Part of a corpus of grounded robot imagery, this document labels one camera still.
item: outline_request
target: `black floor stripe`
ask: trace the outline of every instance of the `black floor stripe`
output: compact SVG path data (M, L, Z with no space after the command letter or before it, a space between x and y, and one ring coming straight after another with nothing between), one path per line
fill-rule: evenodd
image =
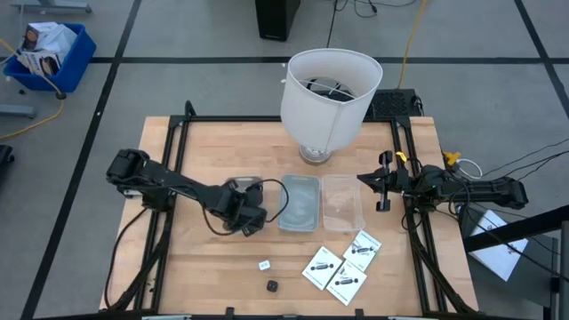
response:
M537 34L537 30L533 25L532 19L530 15L527 13L525 9L525 5L522 0L514 0L516 3L517 10L524 21L525 27L527 28L527 32L530 34L532 38L533 45L535 45L535 49L540 54L540 58L543 60L543 66L548 73L549 80L551 80L551 84L553 84L553 88L561 102L561 106L563 107L565 114L569 116L569 97L567 97L567 91L565 90L563 83L559 80L559 76L553 66L553 60L551 60L548 56L543 43L541 42L540 36Z
M113 59L112 65L110 66L107 80L105 81L105 84L101 90L99 101L97 102L97 107L93 112L91 124L89 125L89 130L87 131L83 146L81 147L81 152L79 153L79 158L71 176L71 181L69 182L67 192L63 198L60 212L57 216L57 220L55 221L55 225L53 226L52 234L50 235L49 242L45 248L44 257L42 258L39 269L37 270L36 278L32 284L32 288L29 292L28 299L26 300L26 305L24 306L20 319L32 319L36 313L37 304L39 303L39 300L42 296L42 290L44 289L45 282L52 267L53 259L55 258L55 253L57 252L57 248L60 244L61 236L63 235L63 230L65 229L65 225L71 211L71 205L75 199L79 183L83 176L84 168L87 165L87 159L91 153L92 144L95 140L95 135L99 128L100 120L103 116L105 106L107 105L108 96L113 88L113 83L115 82L116 72L120 65L121 57L124 54L126 43L128 42L128 38L131 35L132 26L134 25L136 15L140 8L140 2L141 0L135 0L132 4L128 20L124 26L123 34L121 36L118 47L116 48L115 58Z
M123 57L121 63L140 63L140 64L227 64L227 63L286 63L291 57L195 57L195 58L176 58L176 57ZM379 63L401 63L403 57L374 57ZM113 63L112 57L93 57L91 63ZM569 64L569 58L549 58L552 64ZM496 64L537 64L542 63L542 58L452 58L452 57L410 57L407 59L409 64L476 64L476 65L496 65Z
M549 58L553 64L569 64L569 58Z

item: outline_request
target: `blue bin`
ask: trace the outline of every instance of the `blue bin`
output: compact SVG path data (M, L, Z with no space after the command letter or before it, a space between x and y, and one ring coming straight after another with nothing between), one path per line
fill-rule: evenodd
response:
M46 77L52 80L62 92L73 92L87 69L97 45L87 35L84 25L76 23L64 23L64 25L73 30L77 34L77 38L65 57L60 71L55 76ZM42 77L31 74L28 68L24 67L16 57L10 58L4 68L4 74L20 81L29 90L55 92L55 89Z

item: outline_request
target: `concrete floor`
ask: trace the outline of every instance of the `concrete floor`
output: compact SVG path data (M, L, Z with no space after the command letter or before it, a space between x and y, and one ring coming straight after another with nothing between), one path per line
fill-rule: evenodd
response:
M0 0L0 36L16 45L19 14L8 3ZM24 22L83 23L98 45L95 56L110 58L132 4L92 0L92 15L25 12L23 17ZM349 4L335 15L330 46L402 57L419 5L379 6L377 17L363 19ZM524 5L548 55L567 61L569 3L524 0ZM358 10L369 13L365 4L358 4ZM332 17L332 2L305 0L289 40L278 43L258 38L253 0L142 0L124 56L291 56L326 47ZM0 48L0 57L6 54ZM512 0L429 1L410 56L540 57ZM569 136L569 119L542 63L466 62L419 62L407 68L405 87L414 88L427 116L435 117L443 149L460 151L489 171ZM383 67L381 87L395 87L401 66ZM57 120L2 141L14 147L17 157L0 190L0 314L5 319L20 317L109 68L109 63L92 63ZM555 70L569 85L569 66L556 65ZM121 64L36 316L97 310L124 203L105 182L104 172L118 149L138 146L146 116L179 114L185 100L201 115L277 115L284 77L280 63ZM37 120L58 107L53 94L19 95L20 88L15 81L0 82L0 101L37 107ZM0 117L0 135L29 123ZM566 145L554 150L564 149ZM521 214L532 216L566 204L569 171L564 164L566 159L558 158L525 180L531 202ZM476 280L475 288L480 308L489 314L541 317L540 307L491 284Z

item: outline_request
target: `lamp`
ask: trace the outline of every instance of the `lamp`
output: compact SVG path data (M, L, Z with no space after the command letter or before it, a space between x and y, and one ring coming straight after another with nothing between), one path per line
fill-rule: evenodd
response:
M382 76L376 60L349 50L315 49L291 58L281 118L286 130L299 142L306 162L324 163L332 151L345 148L357 136ZM310 79L341 84L351 100L332 100L312 92L306 87L313 84Z

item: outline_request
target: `lamp base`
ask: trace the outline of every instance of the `lamp base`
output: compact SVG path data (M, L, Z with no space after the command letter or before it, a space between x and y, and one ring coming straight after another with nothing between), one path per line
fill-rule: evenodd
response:
M301 145L299 148L299 153L301 154L301 158L305 163L311 165L320 165L328 161L330 155L332 154L332 151L323 151L320 149L314 149Z

